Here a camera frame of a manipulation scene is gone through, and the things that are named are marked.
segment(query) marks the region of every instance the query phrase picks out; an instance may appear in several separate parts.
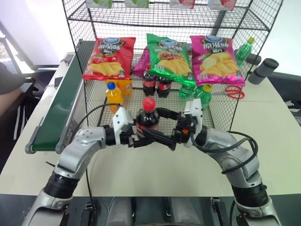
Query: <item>green chip bag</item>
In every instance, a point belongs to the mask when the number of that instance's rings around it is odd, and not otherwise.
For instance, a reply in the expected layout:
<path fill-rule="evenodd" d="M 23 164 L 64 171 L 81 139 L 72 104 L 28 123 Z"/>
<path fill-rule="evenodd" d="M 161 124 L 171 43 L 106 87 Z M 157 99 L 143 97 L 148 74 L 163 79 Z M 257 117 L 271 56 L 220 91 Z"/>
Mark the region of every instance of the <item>green chip bag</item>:
<path fill-rule="evenodd" d="M 150 72 L 152 74 L 174 80 L 182 85 L 196 85 L 185 43 L 147 34 L 147 47 L 151 56 Z"/>

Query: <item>green soda bottle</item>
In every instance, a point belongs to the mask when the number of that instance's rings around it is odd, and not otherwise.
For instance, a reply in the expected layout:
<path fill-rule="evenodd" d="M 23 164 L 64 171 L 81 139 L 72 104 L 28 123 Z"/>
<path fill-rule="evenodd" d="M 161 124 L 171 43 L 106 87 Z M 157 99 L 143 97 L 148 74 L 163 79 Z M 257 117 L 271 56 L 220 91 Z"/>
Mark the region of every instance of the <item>green soda bottle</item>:
<path fill-rule="evenodd" d="M 252 52 L 252 45 L 255 41 L 255 38 L 249 38 L 248 42 L 246 42 L 244 45 L 239 47 L 238 51 L 235 54 L 235 58 L 237 61 L 237 65 L 241 67 L 245 60 L 248 58 L 250 53 Z"/>
<path fill-rule="evenodd" d="M 185 86 L 182 85 L 179 89 L 179 97 L 181 98 L 189 98 L 194 90 L 194 86 Z"/>
<path fill-rule="evenodd" d="M 206 84 L 204 86 L 197 87 L 196 91 L 193 93 L 194 98 L 201 99 L 203 110 L 205 110 L 210 104 L 211 90 L 212 90 L 212 85 Z"/>

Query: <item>red scissors handle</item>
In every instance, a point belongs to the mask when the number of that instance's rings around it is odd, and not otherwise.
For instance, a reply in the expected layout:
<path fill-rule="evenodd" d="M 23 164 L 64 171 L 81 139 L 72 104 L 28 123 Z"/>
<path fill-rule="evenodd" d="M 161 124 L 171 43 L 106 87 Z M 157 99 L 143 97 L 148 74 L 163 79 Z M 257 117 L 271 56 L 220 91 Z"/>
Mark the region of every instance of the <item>red scissors handle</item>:
<path fill-rule="evenodd" d="M 227 86 L 225 91 L 227 93 L 227 96 L 229 96 L 233 99 L 236 99 L 236 100 L 242 99 L 245 97 L 245 93 L 243 91 L 241 91 L 240 86 L 235 86 L 235 85 Z"/>

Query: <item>yellow bottle cap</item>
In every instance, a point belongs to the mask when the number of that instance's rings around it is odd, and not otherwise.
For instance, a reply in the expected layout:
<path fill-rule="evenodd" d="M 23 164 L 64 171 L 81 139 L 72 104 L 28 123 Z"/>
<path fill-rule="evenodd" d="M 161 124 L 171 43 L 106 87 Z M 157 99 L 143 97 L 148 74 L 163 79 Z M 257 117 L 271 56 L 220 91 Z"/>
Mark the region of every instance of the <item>yellow bottle cap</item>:
<path fill-rule="evenodd" d="M 211 90 L 212 90 L 212 85 L 209 85 L 209 84 L 204 85 L 204 86 L 203 86 L 203 90 L 204 90 L 205 92 L 211 92 Z"/>
<path fill-rule="evenodd" d="M 250 43 L 253 43 L 254 41 L 255 41 L 255 38 L 251 37 L 251 38 L 248 39 L 248 42 L 250 42 Z"/>

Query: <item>red chip bag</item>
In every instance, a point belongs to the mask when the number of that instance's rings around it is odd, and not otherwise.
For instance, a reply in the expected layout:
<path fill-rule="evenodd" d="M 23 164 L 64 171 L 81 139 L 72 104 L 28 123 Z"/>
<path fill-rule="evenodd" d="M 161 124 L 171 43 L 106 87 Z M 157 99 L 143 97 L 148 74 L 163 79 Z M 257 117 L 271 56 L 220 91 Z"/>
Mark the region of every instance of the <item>red chip bag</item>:
<path fill-rule="evenodd" d="M 85 80 L 130 79 L 136 38 L 96 39 Z"/>

